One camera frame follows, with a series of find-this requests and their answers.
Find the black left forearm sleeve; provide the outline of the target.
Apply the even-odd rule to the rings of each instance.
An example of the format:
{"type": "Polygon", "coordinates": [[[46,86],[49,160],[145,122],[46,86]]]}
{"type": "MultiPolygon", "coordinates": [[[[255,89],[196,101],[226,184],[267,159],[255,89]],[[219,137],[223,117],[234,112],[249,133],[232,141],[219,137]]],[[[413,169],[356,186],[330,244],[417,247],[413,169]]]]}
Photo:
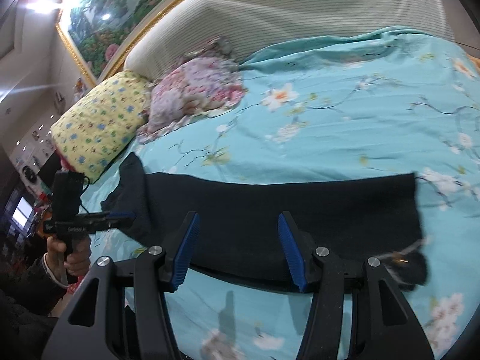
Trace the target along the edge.
{"type": "Polygon", "coordinates": [[[43,258],[21,275],[1,273],[1,358],[40,359],[57,319],[50,312],[67,293],[43,258]]]}

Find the person's left hand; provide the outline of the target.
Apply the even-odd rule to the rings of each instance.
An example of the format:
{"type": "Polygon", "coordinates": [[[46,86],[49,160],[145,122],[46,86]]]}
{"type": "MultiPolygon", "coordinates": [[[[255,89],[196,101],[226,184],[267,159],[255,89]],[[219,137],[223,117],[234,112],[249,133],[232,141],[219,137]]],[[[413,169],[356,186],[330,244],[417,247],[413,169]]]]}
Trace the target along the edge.
{"type": "Polygon", "coordinates": [[[66,244],[57,239],[56,236],[49,236],[47,238],[46,265],[57,280],[66,272],[73,276],[83,276],[87,274],[90,267],[90,242],[91,240],[88,236],[84,237],[77,242],[73,252],[65,257],[66,244]]]}

